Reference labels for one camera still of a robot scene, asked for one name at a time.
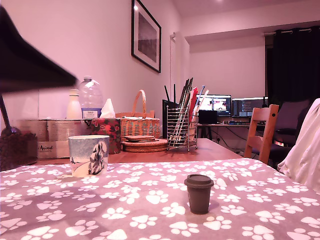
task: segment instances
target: tissue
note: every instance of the tissue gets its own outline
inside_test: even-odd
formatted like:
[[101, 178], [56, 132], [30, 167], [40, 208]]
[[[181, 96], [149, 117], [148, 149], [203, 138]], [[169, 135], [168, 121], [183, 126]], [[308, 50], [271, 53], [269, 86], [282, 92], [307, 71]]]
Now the tissue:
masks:
[[112, 105], [111, 99], [108, 98], [101, 110], [101, 119], [114, 119], [116, 117], [114, 106]]

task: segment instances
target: metal wire basket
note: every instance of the metal wire basket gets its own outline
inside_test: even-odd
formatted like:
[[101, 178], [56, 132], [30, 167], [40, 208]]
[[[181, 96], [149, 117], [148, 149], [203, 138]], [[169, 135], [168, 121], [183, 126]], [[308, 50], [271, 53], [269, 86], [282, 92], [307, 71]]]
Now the metal wire basket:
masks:
[[169, 108], [167, 106], [167, 150], [187, 148], [195, 145], [197, 149], [197, 116], [189, 118], [189, 108]]

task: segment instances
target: ceiling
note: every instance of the ceiling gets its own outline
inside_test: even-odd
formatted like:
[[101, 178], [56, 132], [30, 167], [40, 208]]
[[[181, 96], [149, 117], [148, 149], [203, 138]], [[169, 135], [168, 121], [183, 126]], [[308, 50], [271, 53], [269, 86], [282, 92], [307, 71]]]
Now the ceiling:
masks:
[[172, 0], [182, 18], [305, 0]]

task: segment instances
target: white mug with snowy illustration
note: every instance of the white mug with snowy illustration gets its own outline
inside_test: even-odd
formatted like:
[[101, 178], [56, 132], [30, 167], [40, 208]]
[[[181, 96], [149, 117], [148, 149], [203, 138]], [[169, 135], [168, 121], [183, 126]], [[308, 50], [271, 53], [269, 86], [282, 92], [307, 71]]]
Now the white mug with snowy illustration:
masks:
[[83, 135], [68, 139], [73, 177], [83, 178], [107, 171], [109, 136]]

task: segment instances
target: picture frame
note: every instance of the picture frame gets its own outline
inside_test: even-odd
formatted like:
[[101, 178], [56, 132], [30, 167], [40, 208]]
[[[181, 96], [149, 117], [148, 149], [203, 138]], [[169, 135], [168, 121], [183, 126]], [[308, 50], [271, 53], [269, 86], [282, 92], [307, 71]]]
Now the picture frame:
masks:
[[131, 3], [131, 55], [161, 73], [161, 26], [140, 0]]

